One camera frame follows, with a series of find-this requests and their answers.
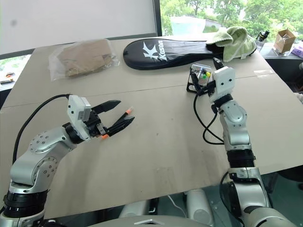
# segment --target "cardboard box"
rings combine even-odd
[[[276,41],[274,47],[280,52],[284,53],[289,51],[294,43],[295,35],[288,29],[279,31],[276,35]]]

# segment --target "beige tabletop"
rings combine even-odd
[[[99,210],[134,201],[218,184],[228,168],[223,146],[206,144],[193,111],[194,95],[186,92],[189,65],[138,71],[122,60],[131,40],[113,41],[121,63],[98,74],[50,81],[48,55],[56,47],[37,49],[0,112],[0,197],[9,184],[9,168],[16,134],[32,111],[47,98],[71,92],[85,96],[92,106],[121,100],[101,114],[111,125],[128,107],[135,120],[105,140],[80,144],[60,163],[46,203],[45,218]],[[201,61],[212,65],[211,60]],[[303,107],[258,52],[228,63],[237,73],[233,97],[248,113],[247,126],[262,174],[303,164],[301,135]],[[42,109],[24,131],[21,155],[39,132],[69,119],[65,99]],[[213,113],[207,96],[197,102],[205,122]],[[212,130],[222,134],[219,120]]]

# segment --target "white cable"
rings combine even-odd
[[[172,204],[174,205],[174,207],[176,207],[176,208],[178,208],[180,211],[182,211],[182,213],[184,214],[184,216],[187,218],[186,213],[184,212],[184,210],[183,210],[181,207],[179,207],[179,206],[177,206],[177,205],[175,204],[175,202],[173,201],[173,199],[171,198],[170,195],[168,195],[168,197],[169,197],[170,201],[172,202]]]

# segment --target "floor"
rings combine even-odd
[[[262,176],[264,183],[267,184],[273,174]],[[281,212],[285,217],[298,227],[303,226],[303,191],[298,188],[298,182],[285,179],[278,175],[271,198],[274,208]],[[232,217],[221,202],[219,196],[219,186],[204,188],[207,198],[213,210],[216,227],[240,227],[239,222]],[[183,194],[171,195],[175,203],[185,210]],[[89,212],[80,215],[59,218],[58,221],[68,227],[84,227],[101,221],[118,218],[123,206],[110,208],[107,212]],[[167,196],[160,197],[158,205],[158,215],[171,215],[183,217],[183,213],[175,208]]]

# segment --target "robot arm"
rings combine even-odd
[[[215,83],[209,86],[210,102],[220,114],[223,140],[230,168],[230,182],[225,184],[233,215],[245,227],[294,227],[282,214],[272,209],[258,167],[254,163],[250,137],[246,128],[246,111],[231,96],[234,69],[223,67],[213,74]]]
[[[61,159],[77,144],[93,137],[112,136],[133,121],[134,117],[124,117],[110,128],[102,124],[98,114],[119,103],[111,100],[91,108],[86,98],[69,96],[67,113],[71,122],[35,136],[12,166],[0,227],[38,226],[44,216],[47,191]]]

